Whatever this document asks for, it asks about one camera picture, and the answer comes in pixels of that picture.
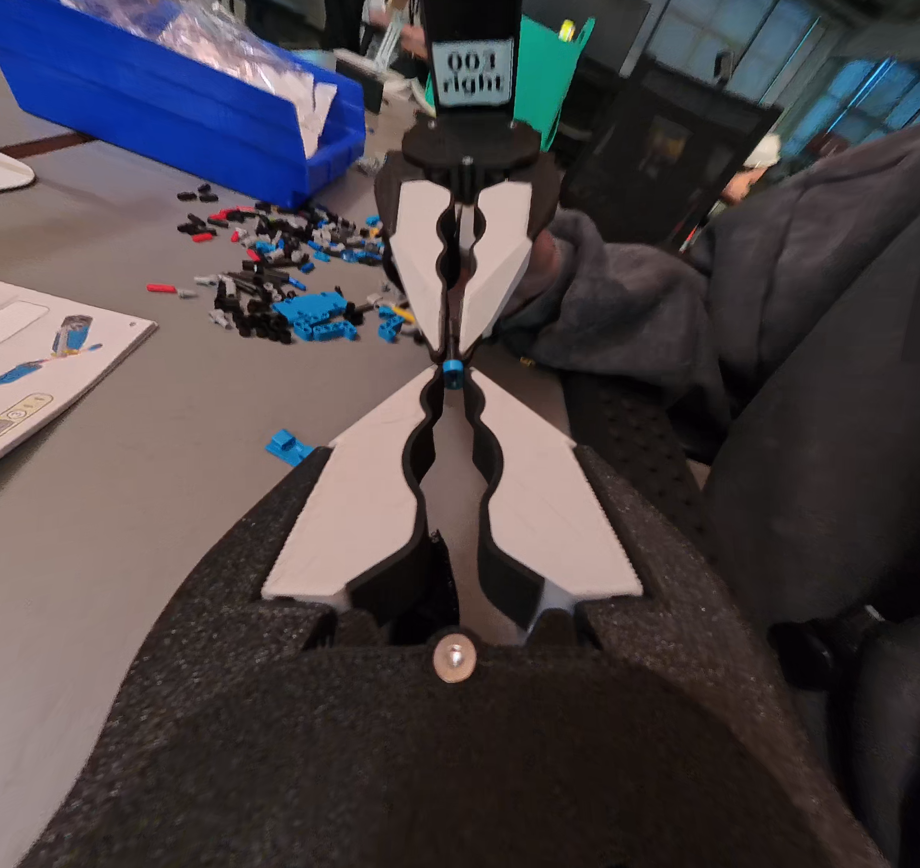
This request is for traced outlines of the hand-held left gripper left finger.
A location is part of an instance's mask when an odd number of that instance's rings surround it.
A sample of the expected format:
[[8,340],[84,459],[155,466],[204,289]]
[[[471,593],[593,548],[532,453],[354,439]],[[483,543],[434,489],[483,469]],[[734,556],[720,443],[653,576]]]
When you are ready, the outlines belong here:
[[307,461],[316,481],[262,585],[264,600],[360,609],[379,625],[458,621],[450,555],[430,529],[420,487],[435,460],[443,396],[442,369],[426,368]]

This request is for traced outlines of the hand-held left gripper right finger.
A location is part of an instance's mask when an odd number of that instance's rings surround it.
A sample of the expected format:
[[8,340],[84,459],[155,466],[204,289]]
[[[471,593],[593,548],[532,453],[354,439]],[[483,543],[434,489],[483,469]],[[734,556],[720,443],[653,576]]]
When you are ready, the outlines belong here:
[[642,585],[576,443],[477,369],[466,371],[483,594],[521,631],[546,611],[640,597]]

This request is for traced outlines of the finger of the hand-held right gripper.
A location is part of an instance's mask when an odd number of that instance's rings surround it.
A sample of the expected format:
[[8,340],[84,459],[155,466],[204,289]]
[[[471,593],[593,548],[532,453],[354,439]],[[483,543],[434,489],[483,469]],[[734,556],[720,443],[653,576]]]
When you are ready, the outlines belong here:
[[433,359],[455,355],[452,298],[461,275],[454,196],[428,180],[401,184],[389,249]]
[[461,310],[458,346],[463,355],[489,336],[526,272],[533,247],[527,233],[531,202],[532,187],[523,182],[496,184],[477,197],[484,228],[472,248],[475,270]]

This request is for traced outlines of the blue angled panel piece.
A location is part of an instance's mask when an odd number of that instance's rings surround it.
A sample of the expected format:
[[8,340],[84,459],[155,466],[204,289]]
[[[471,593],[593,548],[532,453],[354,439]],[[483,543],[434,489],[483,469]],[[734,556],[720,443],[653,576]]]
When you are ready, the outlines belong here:
[[265,451],[288,466],[296,468],[315,451],[315,448],[306,445],[289,430],[282,429],[270,437]]

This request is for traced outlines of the pile of small building pieces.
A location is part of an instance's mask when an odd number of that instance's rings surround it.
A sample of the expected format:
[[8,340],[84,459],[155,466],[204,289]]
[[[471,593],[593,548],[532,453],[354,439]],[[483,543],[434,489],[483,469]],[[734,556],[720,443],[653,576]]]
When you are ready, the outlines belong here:
[[385,343],[405,337],[422,344],[408,299],[392,281],[383,279],[361,302],[347,297],[341,286],[323,290],[306,283],[324,264],[382,268],[383,220],[377,214],[355,222],[310,201],[295,208],[258,201],[208,215],[190,211],[176,230],[196,245],[224,233],[242,254],[236,269],[195,276],[194,290],[164,289],[181,299],[210,295],[209,322],[223,332],[285,346],[355,342],[363,322],[371,319]]

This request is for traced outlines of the person's right forearm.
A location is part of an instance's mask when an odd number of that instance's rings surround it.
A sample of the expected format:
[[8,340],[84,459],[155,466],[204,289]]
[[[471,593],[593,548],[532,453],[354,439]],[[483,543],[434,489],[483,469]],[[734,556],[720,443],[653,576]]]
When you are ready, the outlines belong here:
[[502,343],[548,368],[635,379],[673,398],[720,389],[701,274],[654,247],[604,242],[573,209],[547,230],[559,275],[531,297],[526,269],[495,328]]

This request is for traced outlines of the person's right hand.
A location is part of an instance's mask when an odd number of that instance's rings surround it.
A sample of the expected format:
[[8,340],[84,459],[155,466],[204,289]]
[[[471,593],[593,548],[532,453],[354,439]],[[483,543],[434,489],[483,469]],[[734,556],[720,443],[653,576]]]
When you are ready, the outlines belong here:
[[538,297],[553,285],[560,271],[561,255],[558,243],[549,230],[543,230],[534,241],[528,272],[530,296]]

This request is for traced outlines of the black cabinet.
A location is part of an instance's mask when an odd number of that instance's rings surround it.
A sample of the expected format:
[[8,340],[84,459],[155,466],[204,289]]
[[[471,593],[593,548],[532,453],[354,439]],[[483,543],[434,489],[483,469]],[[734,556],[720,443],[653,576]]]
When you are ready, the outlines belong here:
[[566,171],[559,205],[606,242],[676,253],[782,111],[640,57]]

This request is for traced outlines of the clear plastic bags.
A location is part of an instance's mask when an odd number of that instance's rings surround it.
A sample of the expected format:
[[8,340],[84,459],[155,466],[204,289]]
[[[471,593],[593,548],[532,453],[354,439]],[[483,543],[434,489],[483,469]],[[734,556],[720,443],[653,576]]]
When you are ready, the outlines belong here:
[[305,158],[316,154],[337,88],[261,40],[217,0],[60,3],[292,103]]

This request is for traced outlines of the blue plastic bin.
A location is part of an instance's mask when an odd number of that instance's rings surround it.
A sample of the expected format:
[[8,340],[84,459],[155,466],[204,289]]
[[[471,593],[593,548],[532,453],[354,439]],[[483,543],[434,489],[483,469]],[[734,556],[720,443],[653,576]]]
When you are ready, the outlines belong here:
[[1,65],[19,107],[54,124],[282,207],[317,195],[362,157],[362,88],[336,88],[316,153],[293,104],[59,0],[1,0]]

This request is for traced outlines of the person's dark grey jacket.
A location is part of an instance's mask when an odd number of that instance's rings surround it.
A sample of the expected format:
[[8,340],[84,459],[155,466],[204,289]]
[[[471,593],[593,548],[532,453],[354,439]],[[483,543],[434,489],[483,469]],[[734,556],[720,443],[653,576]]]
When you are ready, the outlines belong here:
[[733,420],[720,574],[891,866],[918,866],[918,127],[717,217],[691,260]]

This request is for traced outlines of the open instruction booklet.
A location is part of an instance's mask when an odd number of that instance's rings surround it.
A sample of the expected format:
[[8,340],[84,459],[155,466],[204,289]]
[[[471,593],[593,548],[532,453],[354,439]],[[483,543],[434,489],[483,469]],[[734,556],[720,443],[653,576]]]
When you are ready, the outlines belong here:
[[1,284],[1,456],[71,408],[156,322]]

